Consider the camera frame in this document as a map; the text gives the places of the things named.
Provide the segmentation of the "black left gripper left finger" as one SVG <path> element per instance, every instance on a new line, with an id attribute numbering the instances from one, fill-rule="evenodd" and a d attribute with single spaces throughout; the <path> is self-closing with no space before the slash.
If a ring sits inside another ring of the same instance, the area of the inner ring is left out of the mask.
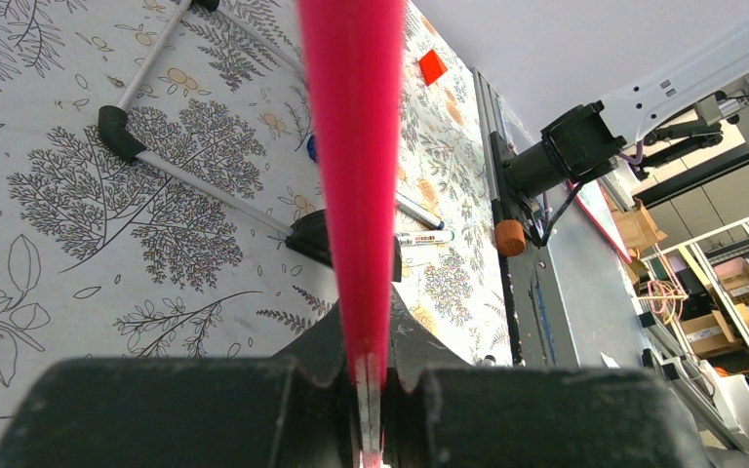
<path id="1" fill-rule="evenodd" d="M 273 356 L 81 358 L 48 368 L 0 467 L 352 467 L 340 314 Z"/>

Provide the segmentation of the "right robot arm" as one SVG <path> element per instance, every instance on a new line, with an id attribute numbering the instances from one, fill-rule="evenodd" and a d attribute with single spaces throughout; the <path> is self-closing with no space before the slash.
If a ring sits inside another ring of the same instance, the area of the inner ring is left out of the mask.
<path id="1" fill-rule="evenodd" d="M 617 167 L 622 149 L 690 104 L 749 73 L 749 9 L 655 72 L 565 112 L 524 152 L 503 161 L 498 133 L 491 145 L 501 192 L 536 198 L 565 182 L 583 186 Z"/>

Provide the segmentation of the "pink framed whiteboard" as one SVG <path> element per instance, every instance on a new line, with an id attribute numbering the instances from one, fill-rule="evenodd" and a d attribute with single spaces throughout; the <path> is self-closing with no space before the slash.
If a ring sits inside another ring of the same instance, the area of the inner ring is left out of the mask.
<path id="1" fill-rule="evenodd" d="M 361 458 L 382 462 L 404 41 L 401 1 L 297 5 Z"/>

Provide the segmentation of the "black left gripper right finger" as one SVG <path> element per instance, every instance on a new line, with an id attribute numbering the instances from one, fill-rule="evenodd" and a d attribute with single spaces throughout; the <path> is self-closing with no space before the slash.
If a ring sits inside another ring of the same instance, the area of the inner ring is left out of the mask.
<path id="1" fill-rule="evenodd" d="M 473 366 L 391 298 L 394 467 L 705 467 L 690 412 L 636 369 Z"/>

